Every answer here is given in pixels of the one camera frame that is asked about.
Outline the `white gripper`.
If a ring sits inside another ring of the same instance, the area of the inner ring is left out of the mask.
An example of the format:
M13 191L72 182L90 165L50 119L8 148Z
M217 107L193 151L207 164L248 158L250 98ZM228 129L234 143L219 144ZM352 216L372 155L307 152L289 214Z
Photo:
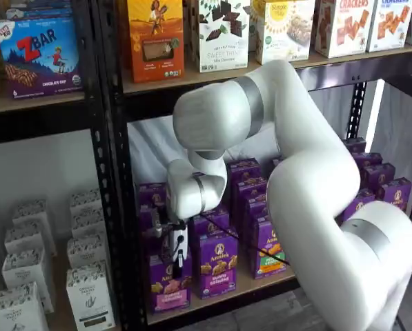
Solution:
M188 253L188 227L173 225L169 231L169 250L172 264L172 278L182 277L182 268Z

